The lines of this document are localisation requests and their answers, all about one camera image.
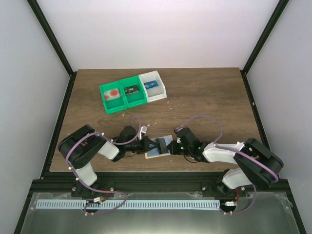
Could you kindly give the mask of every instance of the plastic container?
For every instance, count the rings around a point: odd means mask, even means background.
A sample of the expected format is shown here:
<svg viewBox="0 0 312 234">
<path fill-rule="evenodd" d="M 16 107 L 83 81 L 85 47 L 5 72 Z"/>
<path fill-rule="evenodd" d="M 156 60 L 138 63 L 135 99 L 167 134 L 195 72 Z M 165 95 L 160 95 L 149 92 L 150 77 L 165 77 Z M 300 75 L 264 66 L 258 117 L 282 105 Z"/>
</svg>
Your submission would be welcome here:
<svg viewBox="0 0 312 234">
<path fill-rule="evenodd" d="M 144 83 L 156 81 L 158 86 L 146 89 Z M 125 88 L 136 85 L 138 92 L 125 94 Z M 103 105 L 107 114 L 123 111 L 148 102 L 157 101 L 167 97 L 166 88 L 158 71 L 144 73 L 135 77 L 121 79 L 112 83 L 100 85 Z M 104 92 L 118 89 L 120 97 L 113 100 L 105 100 Z"/>
</svg>

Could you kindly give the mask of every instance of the brown wood surface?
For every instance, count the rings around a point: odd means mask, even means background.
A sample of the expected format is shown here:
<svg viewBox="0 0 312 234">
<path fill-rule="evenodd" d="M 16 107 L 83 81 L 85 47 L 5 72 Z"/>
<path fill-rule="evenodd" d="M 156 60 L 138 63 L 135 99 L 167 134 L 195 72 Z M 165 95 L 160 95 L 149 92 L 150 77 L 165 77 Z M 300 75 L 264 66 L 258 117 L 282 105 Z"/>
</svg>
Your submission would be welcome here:
<svg viewBox="0 0 312 234">
<path fill-rule="evenodd" d="M 106 114 L 99 91 L 101 84 L 154 70 L 79 70 L 58 142 L 85 124 L 108 137 L 118 136 L 129 124 L 131 114 L 138 114 L 142 124 L 150 125 L 147 132 L 150 138 L 173 135 L 176 139 L 174 128 L 194 115 L 208 114 L 223 126 L 223 137 L 219 143 L 242 142 L 249 137 L 260 140 L 238 68 L 157 69 L 166 86 L 166 99 Z M 220 131 L 213 120 L 205 117 L 191 121 L 187 127 L 203 141 L 215 140 Z M 189 163 L 182 156 L 145 159 L 144 155 L 135 155 L 111 162 L 99 154 L 93 158 L 92 166 L 95 171 L 219 171 L 235 168 L 235 165 L 222 162 Z M 67 171 L 67 168 L 56 149 L 50 170 Z"/>
</svg>

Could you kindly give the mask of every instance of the red and white package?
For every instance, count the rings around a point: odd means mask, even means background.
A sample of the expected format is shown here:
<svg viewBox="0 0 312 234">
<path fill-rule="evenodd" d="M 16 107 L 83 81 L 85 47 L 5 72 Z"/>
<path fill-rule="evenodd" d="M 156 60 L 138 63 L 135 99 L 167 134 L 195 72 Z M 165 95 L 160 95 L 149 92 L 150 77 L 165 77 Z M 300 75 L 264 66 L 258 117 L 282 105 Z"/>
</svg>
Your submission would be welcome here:
<svg viewBox="0 0 312 234">
<path fill-rule="evenodd" d="M 111 89 L 104 92 L 104 97 L 106 101 L 113 100 L 120 97 L 120 92 L 118 89 Z"/>
</svg>

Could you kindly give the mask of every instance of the blue package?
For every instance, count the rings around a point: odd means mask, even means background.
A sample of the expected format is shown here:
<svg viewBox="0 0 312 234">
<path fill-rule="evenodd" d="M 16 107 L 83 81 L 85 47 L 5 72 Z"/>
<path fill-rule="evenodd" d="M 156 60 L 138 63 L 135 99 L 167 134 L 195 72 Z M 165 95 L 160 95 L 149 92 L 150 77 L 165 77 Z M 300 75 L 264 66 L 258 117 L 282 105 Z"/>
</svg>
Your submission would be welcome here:
<svg viewBox="0 0 312 234">
<path fill-rule="evenodd" d="M 144 86 L 146 89 L 151 89 L 151 88 L 157 87 L 158 83 L 156 80 L 152 80 L 152 81 L 144 83 Z"/>
</svg>

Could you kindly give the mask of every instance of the black metal frame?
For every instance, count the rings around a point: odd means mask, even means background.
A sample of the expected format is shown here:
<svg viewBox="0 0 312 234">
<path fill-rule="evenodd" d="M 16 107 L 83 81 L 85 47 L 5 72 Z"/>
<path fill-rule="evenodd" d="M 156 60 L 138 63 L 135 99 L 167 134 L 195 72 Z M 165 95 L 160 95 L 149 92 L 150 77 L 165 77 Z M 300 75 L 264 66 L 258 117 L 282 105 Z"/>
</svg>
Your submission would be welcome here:
<svg viewBox="0 0 312 234">
<path fill-rule="evenodd" d="M 77 72 L 73 72 L 65 54 L 63 53 L 62 48 L 60 47 L 51 27 L 48 24 L 42 10 L 40 9 L 39 4 L 36 0 L 27 0 L 31 6 L 34 14 L 36 15 L 39 23 L 41 24 L 43 30 L 47 34 L 48 39 L 50 40 L 52 46 L 54 47 L 59 59 L 63 63 L 70 79 L 66 89 L 65 97 L 61 106 L 60 113 L 58 115 L 57 123 L 53 132 L 52 140 L 49 146 L 49 150 L 44 162 L 44 166 L 41 172 L 41 179 L 34 180 L 29 194 L 27 196 L 25 205 L 21 212 L 15 233 L 19 234 L 21 232 L 25 216 L 30 204 L 31 196 L 33 193 L 56 193 L 56 192 L 72 192 L 72 188 L 75 185 L 76 181 L 72 173 L 67 172 L 50 172 L 50 165 L 52 162 L 52 157 L 57 146 L 57 140 L 61 130 L 61 126 L 64 120 L 66 113 L 67 105 L 73 89 L 75 78 Z M 263 33 L 261 34 L 253 52 L 251 53 L 244 69 L 241 71 L 241 75 L 244 81 L 246 92 L 253 110 L 255 121 L 258 126 L 260 137 L 262 143 L 269 147 L 268 140 L 265 135 L 263 125 L 251 92 L 251 89 L 248 84 L 247 73 L 249 72 L 252 64 L 257 58 L 261 48 L 265 44 L 265 41 L 270 35 L 270 32 L 274 28 L 276 22 L 281 16 L 283 10 L 285 9 L 289 0 L 280 0 L 277 4 L 270 20 L 268 21 Z M 114 189 L 118 191 L 124 191 L 128 193 L 135 192 L 197 192 L 201 190 L 202 187 L 209 187 L 211 182 L 215 182 L 222 172 L 149 172 L 149 173 L 126 173 L 126 172 L 115 172 L 115 173 L 106 173 L 98 172 L 97 177 L 101 182 L 108 184 L 113 184 Z M 247 186 L 246 191 L 252 191 L 252 187 Z M 303 226 L 300 214 L 298 212 L 296 203 L 294 201 L 291 189 L 289 187 L 288 181 L 286 179 L 280 179 L 278 183 L 273 184 L 273 186 L 268 190 L 270 192 L 286 192 L 288 199 L 292 203 L 292 212 L 294 214 L 295 220 L 297 222 L 300 233 L 305 234 L 305 228 Z M 205 190 L 202 192 L 203 196 L 214 196 L 210 190 Z M 226 199 L 227 197 L 216 197 L 217 199 Z"/>
</svg>

